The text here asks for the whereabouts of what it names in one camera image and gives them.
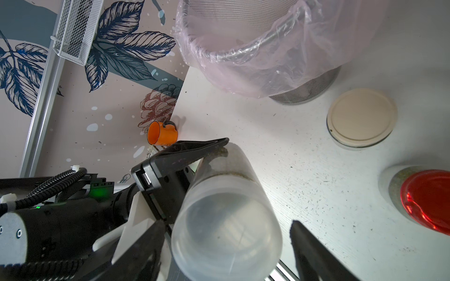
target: translucent plastic cup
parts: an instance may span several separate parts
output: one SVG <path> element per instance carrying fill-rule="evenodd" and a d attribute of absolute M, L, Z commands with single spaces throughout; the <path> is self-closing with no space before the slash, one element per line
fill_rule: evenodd
<path fill-rule="evenodd" d="M 229 143 L 200 162 L 172 232 L 192 281 L 262 281 L 282 249 L 281 229 L 250 162 Z"/>

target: container lid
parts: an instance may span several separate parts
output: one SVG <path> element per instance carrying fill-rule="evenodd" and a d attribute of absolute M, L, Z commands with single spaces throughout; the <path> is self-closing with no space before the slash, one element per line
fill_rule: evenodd
<path fill-rule="evenodd" d="M 415 173 L 400 188 L 406 212 L 419 224 L 450 235 L 450 172 Z"/>
<path fill-rule="evenodd" d="M 350 147 L 367 147 L 386 138 L 397 121 L 397 107 L 383 92 L 353 89 L 331 105 L 327 116 L 330 134 Z"/>

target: pink plastic bag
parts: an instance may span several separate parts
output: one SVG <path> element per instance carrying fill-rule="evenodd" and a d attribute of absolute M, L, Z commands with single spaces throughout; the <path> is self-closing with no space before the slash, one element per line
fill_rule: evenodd
<path fill-rule="evenodd" d="M 175 39 L 216 87 L 253 98 L 298 88 L 352 60 L 389 0 L 180 0 Z"/>

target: leaf illustration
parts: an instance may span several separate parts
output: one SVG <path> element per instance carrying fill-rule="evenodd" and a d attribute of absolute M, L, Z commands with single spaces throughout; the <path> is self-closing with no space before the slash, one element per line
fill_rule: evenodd
<path fill-rule="evenodd" d="M 111 66 L 123 77 L 133 80 L 153 79 L 144 62 L 133 58 L 127 54 L 121 53 L 115 47 L 105 50 L 105 55 Z"/>
<path fill-rule="evenodd" d="M 144 2 L 115 2 L 100 16 L 97 36 L 101 39 L 116 40 L 135 32 L 139 26 L 140 13 Z"/>
<path fill-rule="evenodd" d="M 85 71 L 90 90 L 98 89 L 108 76 L 108 62 L 104 53 L 92 47 L 85 65 Z"/>
<path fill-rule="evenodd" d="M 116 48 L 135 58 L 152 61 L 164 57 L 175 46 L 175 40 L 158 31 L 125 35 L 114 42 Z"/>
<path fill-rule="evenodd" d="M 28 78 L 17 68 L 8 72 L 5 87 L 9 100 L 23 113 L 33 116 L 37 93 Z"/>
<path fill-rule="evenodd" d="M 48 54 L 46 49 L 28 43 L 17 45 L 16 52 L 32 62 L 45 62 Z"/>
<path fill-rule="evenodd" d="M 156 107 L 155 115 L 166 115 L 170 112 L 171 109 L 173 109 L 173 106 L 168 105 L 166 102 L 162 102 Z"/>
<path fill-rule="evenodd" d="M 0 58 L 0 89 L 6 86 L 6 77 L 11 67 L 7 58 Z"/>
<path fill-rule="evenodd" d="M 20 71 L 22 71 L 28 80 L 36 87 L 41 85 L 42 73 L 44 69 L 39 65 L 26 61 L 21 58 L 17 58 Z"/>

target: metal rail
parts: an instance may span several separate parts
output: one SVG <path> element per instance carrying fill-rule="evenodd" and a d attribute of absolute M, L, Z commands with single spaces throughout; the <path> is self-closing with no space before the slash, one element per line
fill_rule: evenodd
<path fill-rule="evenodd" d="M 55 34 L 57 30 L 60 15 L 61 10 L 56 18 L 53 34 Z M 54 42 L 52 40 L 47 55 L 47 61 L 45 62 L 45 69 L 39 87 L 33 118 L 31 119 L 30 129 L 28 131 L 27 142 L 25 143 L 25 149 L 23 151 L 19 172 L 20 178 L 34 177 L 50 114 L 52 112 L 56 91 L 58 90 L 59 79 L 61 78 L 61 72 L 63 71 L 65 59 L 60 58 L 55 53 L 53 44 Z"/>

